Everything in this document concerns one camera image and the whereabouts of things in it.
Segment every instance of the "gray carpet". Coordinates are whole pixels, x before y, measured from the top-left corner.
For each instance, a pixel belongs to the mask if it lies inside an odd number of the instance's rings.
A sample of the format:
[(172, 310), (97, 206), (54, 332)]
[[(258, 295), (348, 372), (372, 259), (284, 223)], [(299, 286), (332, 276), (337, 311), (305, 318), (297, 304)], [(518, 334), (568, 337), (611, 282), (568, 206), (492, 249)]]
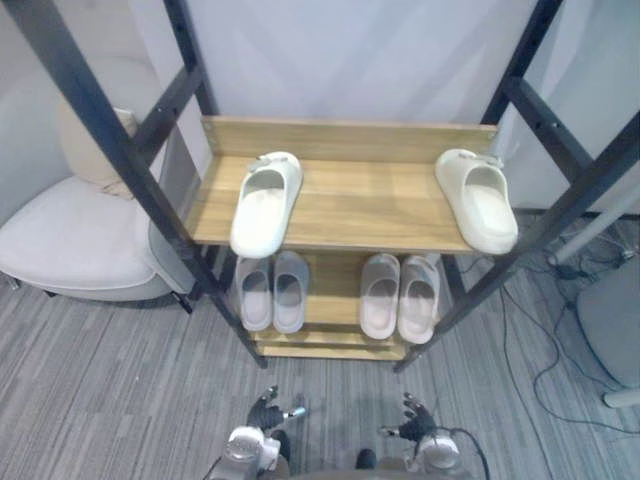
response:
[[(620, 224), (620, 238), (637, 245), (637, 224)], [(616, 249), (601, 241), (590, 247), (603, 257)], [(471, 261), (462, 259), (462, 268)], [(489, 265), (479, 260), (465, 278), (473, 282)], [(545, 268), (539, 256), (529, 266)], [(606, 264), (583, 259), (582, 267)], [(553, 278), (532, 269), (520, 270), (507, 288), (550, 330), (563, 300)], [(571, 296), (587, 283), (560, 287)], [(400, 453), (406, 442), (375, 432), (402, 421), (408, 390), (435, 408), (440, 424), (476, 434), (495, 479), (638, 478), (640, 437), (566, 424), (536, 404), (531, 381), (553, 350), (509, 299), (506, 307), (509, 354), (531, 422), (508, 375), (498, 294), (394, 375), (389, 363), (336, 360), (270, 359), (269, 369), (259, 370), (208, 299), (187, 316), (169, 299), (47, 298), (28, 286), (12, 291), (0, 279), (0, 477), (200, 479), (256, 396), (277, 383), (283, 406), (298, 398), (310, 409), (286, 428), (294, 472), (350, 467), (363, 447)], [(615, 386), (572, 314), (559, 332), (572, 358)], [(637, 430), (640, 409), (608, 409), (599, 399), (603, 391), (564, 358), (541, 382), (555, 412)], [(460, 445), (481, 478), (470, 443)]]

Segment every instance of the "wooden shelf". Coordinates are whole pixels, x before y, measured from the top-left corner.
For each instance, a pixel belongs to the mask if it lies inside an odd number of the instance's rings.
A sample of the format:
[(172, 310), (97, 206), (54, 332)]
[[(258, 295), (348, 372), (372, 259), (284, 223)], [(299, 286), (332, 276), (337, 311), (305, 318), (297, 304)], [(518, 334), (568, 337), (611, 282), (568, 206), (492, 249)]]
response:
[(299, 332), (285, 335), (277, 332), (273, 328), (269, 328), (262, 332), (251, 333), (253, 338), (259, 345), (316, 345), (319, 347), (326, 346), (353, 346), (353, 347), (404, 347), (401, 338), (390, 337), (386, 340), (374, 340), (367, 337), (363, 333), (346, 333), (346, 332), (326, 332), (312, 331), (303, 329)]
[(283, 248), (470, 252), (434, 177), (447, 148), (486, 151), (488, 126), (390, 126), (203, 120), (215, 165), (187, 222), (196, 242), (229, 240), (239, 188), (255, 156), (288, 150), (304, 182)]
[(283, 248), (310, 267), (303, 329), (251, 333), (266, 356), (400, 360), (397, 334), (378, 341), (359, 323), (360, 273), (373, 253), (465, 253), (453, 213), (434, 176), (449, 148), (485, 153), (491, 126), (357, 124), (205, 117), (215, 154), (187, 221), (196, 242), (226, 244), (247, 165), (290, 151), (304, 181)]
[(402, 360), (405, 349), (392, 347), (378, 350), (340, 347), (296, 347), (290, 345), (258, 346), (258, 353), (267, 357), (337, 358), (344, 360)]
[[(290, 356), (322, 356), (323, 352), (331, 354), (327, 358), (367, 360), (389, 360), (390, 356), (395, 359), (400, 353), (404, 354), (408, 344), (398, 334), (386, 340), (374, 340), (360, 328), (360, 271), (369, 254), (300, 253), (309, 264), (311, 280), (305, 324), (301, 331), (288, 335), (274, 328), (250, 333), (258, 347), (269, 352), (289, 353), (292, 351), (288, 348), (293, 348), (296, 354)], [(307, 349), (310, 354), (303, 355)]]

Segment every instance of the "gray slipper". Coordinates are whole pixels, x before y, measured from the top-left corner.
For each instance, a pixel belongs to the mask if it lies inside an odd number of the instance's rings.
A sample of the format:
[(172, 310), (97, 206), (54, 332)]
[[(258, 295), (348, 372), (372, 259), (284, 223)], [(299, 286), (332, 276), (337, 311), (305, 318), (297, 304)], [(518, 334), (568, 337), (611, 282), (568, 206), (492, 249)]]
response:
[(379, 253), (362, 267), (360, 327), (371, 338), (383, 340), (396, 328), (400, 263), (388, 253)]
[(271, 264), (269, 258), (238, 257), (235, 272), (240, 318), (249, 331), (264, 330), (271, 324)]
[(309, 267), (295, 252), (282, 252), (276, 258), (274, 274), (273, 326), (281, 333), (302, 328), (309, 291)]

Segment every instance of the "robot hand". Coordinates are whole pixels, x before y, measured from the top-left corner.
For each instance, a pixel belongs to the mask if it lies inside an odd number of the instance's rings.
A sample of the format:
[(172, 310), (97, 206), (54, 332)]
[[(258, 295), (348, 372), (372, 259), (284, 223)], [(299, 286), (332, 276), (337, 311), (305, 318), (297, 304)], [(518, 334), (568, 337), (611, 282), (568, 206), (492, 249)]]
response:
[(404, 398), (403, 404), (408, 408), (404, 415), (409, 420), (397, 427), (381, 427), (380, 434), (384, 437), (399, 437), (417, 443), (425, 435), (435, 435), (436, 423), (426, 407), (410, 393), (405, 392)]
[(262, 431), (275, 428), (286, 420), (304, 415), (307, 410), (300, 406), (283, 412), (280, 407), (268, 407), (269, 402), (278, 397), (278, 386), (274, 385), (264, 391), (253, 404), (247, 416), (247, 425), (257, 427)]

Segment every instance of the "chair armrest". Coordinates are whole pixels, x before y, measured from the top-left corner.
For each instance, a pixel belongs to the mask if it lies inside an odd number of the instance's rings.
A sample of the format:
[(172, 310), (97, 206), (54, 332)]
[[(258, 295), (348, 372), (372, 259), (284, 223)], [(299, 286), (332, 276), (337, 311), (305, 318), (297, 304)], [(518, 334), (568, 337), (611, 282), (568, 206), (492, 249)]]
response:
[[(200, 177), (177, 128), (167, 140), (164, 157), (157, 158), (158, 161), (162, 162), (156, 177), (158, 183), (180, 219), (185, 221), (200, 187)], [(151, 170), (157, 171), (158, 165), (152, 165)], [(140, 254), (174, 291), (191, 291), (193, 276), (140, 206), (136, 243)]]

